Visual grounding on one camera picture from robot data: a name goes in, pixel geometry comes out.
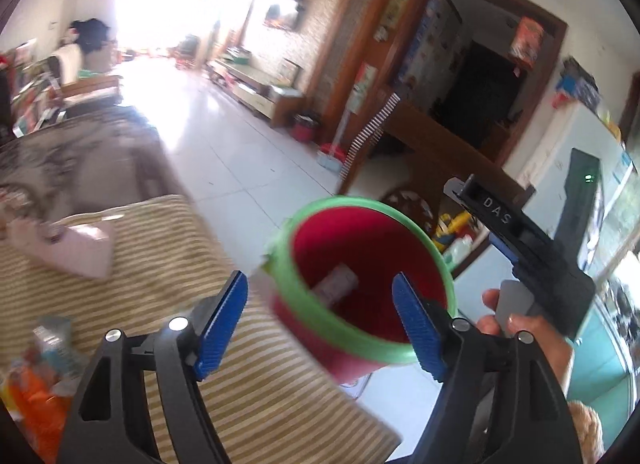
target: wall-mounted television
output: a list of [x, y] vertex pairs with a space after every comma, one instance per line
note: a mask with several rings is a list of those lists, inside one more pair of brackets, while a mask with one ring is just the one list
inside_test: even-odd
[[264, 25], [283, 30], [295, 30], [305, 7], [299, 0], [269, 0]]

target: striped tablecloth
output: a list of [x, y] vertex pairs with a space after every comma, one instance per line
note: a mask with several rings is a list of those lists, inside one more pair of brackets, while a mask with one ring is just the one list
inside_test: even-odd
[[[0, 245], [0, 365], [27, 345], [43, 314], [72, 319], [74, 345], [90, 354], [111, 328], [158, 329], [217, 293], [232, 264], [188, 202], [165, 196], [65, 219], [114, 220], [113, 275], [95, 282], [37, 266]], [[146, 380], [163, 460], [175, 462], [155, 376]], [[250, 295], [220, 370], [200, 386], [234, 464], [382, 463], [399, 437], [357, 407]]]

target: white refrigerator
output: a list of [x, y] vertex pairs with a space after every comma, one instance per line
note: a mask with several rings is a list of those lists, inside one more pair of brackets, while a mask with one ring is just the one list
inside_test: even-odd
[[[573, 148], [600, 159], [605, 217], [633, 170], [630, 157], [616, 138], [583, 104], [575, 102], [557, 110], [523, 171], [523, 179], [536, 188], [523, 211], [551, 238], [566, 201], [564, 181]], [[459, 311], [472, 321], [488, 314], [481, 301], [482, 292], [499, 288], [503, 280], [512, 280], [511, 269], [507, 258], [489, 247], [456, 279]]]

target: green bucket rim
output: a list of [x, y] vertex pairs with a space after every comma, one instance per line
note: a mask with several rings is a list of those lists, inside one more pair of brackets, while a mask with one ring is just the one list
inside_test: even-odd
[[325, 308], [321, 301], [308, 290], [293, 261], [290, 241], [303, 221], [311, 215], [327, 209], [349, 206], [380, 212], [409, 229], [425, 245], [438, 268], [444, 284], [449, 315], [454, 317], [457, 314], [458, 307], [453, 278], [440, 251], [427, 234], [398, 210], [382, 202], [361, 197], [334, 196], [313, 202], [299, 210], [283, 225], [280, 235], [273, 244], [268, 262], [269, 272], [276, 280], [278, 294], [290, 311], [306, 327], [330, 345], [363, 359], [387, 365], [414, 363], [417, 358], [410, 343], [398, 343], [373, 336], [354, 327]]

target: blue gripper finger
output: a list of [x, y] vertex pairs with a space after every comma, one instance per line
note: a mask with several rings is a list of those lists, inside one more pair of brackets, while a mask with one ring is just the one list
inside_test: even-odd
[[197, 359], [193, 365], [198, 381], [204, 380], [210, 373], [218, 370], [248, 295], [249, 284], [246, 276], [238, 272], [200, 337]]
[[404, 274], [396, 274], [391, 289], [394, 305], [420, 366], [433, 379], [442, 382], [447, 365], [442, 360], [442, 343], [433, 322]]

